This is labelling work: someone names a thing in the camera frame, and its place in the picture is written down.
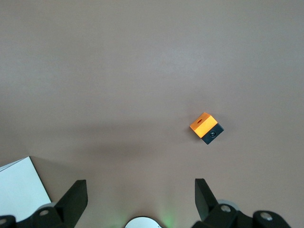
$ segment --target beige tabletop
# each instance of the beige tabletop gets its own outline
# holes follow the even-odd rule
[[[31,156],[77,228],[190,228],[194,180],[304,227],[304,1],[0,1],[0,166]],[[225,129],[206,145],[207,112]]]

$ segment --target black plastic part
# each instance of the black plastic part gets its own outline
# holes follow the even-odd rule
[[[230,208],[230,212],[223,211],[222,206]],[[232,206],[218,204],[203,221],[204,224],[213,228],[234,228],[237,223],[238,213]]]
[[[74,228],[87,206],[85,180],[77,180],[54,207],[45,207],[16,223],[14,216],[0,216],[0,228]]]
[[[251,218],[230,205],[218,204],[204,179],[195,179],[195,204],[202,221],[192,228],[291,228],[280,215],[271,211],[257,211]],[[268,220],[261,216],[263,212],[269,214]]]
[[[195,205],[200,219],[203,221],[218,204],[205,179],[195,179]]]
[[[252,228],[253,220],[251,217],[244,215],[241,211],[237,213],[237,227],[238,228]]]
[[[77,180],[55,205],[55,209],[66,227],[75,227],[86,209],[87,201],[86,181]]]
[[[212,142],[219,134],[221,134],[224,129],[221,125],[216,124],[210,131],[208,131],[203,137],[202,140],[208,145]]]
[[[36,211],[31,216],[35,228],[66,228],[55,208],[46,207]]]
[[[0,216],[0,221],[5,221],[2,225],[0,225],[0,228],[15,228],[16,219],[12,215],[5,215]]]
[[[267,213],[272,220],[262,218],[261,213]],[[255,228],[290,228],[288,223],[278,214],[272,211],[259,210],[253,214],[253,225]]]

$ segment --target bolt head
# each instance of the bolt head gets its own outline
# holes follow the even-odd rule
[[[44,216],[48,214],[48,210],[43,210],[39,213],[40,216]]]
[[[3,225],[3,224],[6,223],[6,222],[7,222],[6,218],[0,219],[0,225]]]
[[[271,221],[272,220],[272,217],[270,214],[268,214],[267,212],[262,212],[261,214],[261,217],[267,221]]]
[[[222,205],[220,208],[222,209],[223,212],[228,212],[228,213],[231,212],[230,207],[228,207],[227,205]]]

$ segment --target cube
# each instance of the cube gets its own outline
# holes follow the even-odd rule
[[[212,142],[224,129],[219,123],[208,113],[203,113],[197,118],[190,128],[201,138],[206,144]]]

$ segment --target white card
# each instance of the white card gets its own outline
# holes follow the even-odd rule
[[[0,167],[0,216],[19,222],[50,202],[30,157]]]

